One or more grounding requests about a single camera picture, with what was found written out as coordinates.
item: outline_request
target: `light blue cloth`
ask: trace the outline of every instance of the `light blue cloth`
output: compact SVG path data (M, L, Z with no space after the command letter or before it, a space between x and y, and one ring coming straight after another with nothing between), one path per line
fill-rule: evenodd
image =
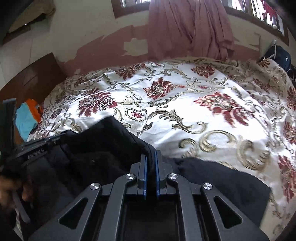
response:
M27 103L22 103L17 109L15 125L17 126L20 136L26 142L30 132L38 125L38 122L32 116Z

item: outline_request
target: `screw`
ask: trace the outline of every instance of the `screw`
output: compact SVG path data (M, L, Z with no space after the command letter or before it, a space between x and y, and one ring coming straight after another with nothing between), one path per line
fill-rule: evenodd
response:
M212 184L210 184L210 183L205 183L205 184L203 185L203 187L204 187L204 189L206 189L206 190L211 190L211 189L213 188Z
M171 173L168 175L169 179L177 179L178 178L178 175L175 174L175 173Z
M132 180L134 178L135 178L135 175L134 174L132 174L132 173L126 174L126 179L127 180Z
M91 190L97 190L100 187L100 184L98 183L92 183L91 185L89 185Z

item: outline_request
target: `brown window frame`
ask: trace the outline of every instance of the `brown window frame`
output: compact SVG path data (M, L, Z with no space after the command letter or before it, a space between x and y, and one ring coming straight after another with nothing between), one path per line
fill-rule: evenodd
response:
M119 17L131 14L131 13L135 13L135 12L149 10L149 5L150 5L150 2L144 2L144 3L124 7L122 4L122 0L111 0L111 3L112 3L115 18L119 18ZM228 7L228 6L224 6L224 7L225 7L227 14L244 19L250 23L253 23L253 24L265 29L266 31L268 31L272 35L278 37L287 46L289 46L288 27L285 24L284 18L282 16L279 15L283 21L284 35L282 35L278 30L272 28L271 26L269 26L265 22L261 21L260 19L254 17L252 15L253 13L252 13L252 9L250 6L250 2L248 0L246 0L245 3L246 3L246 12L242 12L240 10L237 10L237 9L234 9L234 8Z

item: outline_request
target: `wooden headboard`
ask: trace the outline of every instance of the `wooden headboard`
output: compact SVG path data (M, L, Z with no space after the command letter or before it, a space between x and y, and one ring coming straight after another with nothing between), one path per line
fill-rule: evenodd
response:
M17 107L27 99L34 99L40 104L65 79L53 53L50 53L30 64L9 81L0 90L0 101L16 98Z

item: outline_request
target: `floral bedspread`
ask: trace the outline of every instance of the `floral bedspread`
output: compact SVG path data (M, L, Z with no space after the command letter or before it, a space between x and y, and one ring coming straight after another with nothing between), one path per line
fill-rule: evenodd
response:
M163 155L216 161L268 185L261 229L275 240L296 210L295 113L296 90L272 60L145 62L67 78L29 140L112 115Z

